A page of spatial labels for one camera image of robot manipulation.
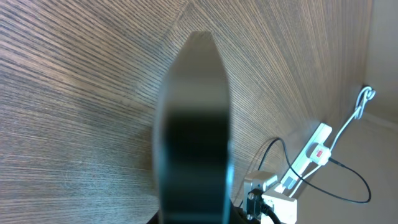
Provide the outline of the light blue Galaxy smartphone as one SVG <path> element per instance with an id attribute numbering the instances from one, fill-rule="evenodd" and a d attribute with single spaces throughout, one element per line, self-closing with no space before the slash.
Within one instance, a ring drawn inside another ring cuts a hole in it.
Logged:
<path id="1" fill-rule="evenodd" d="M 230 107 L 211 32 L 192 32 L 162 80 L 155 111 L 152 164 L 161 223 L 229 221 Z"/>

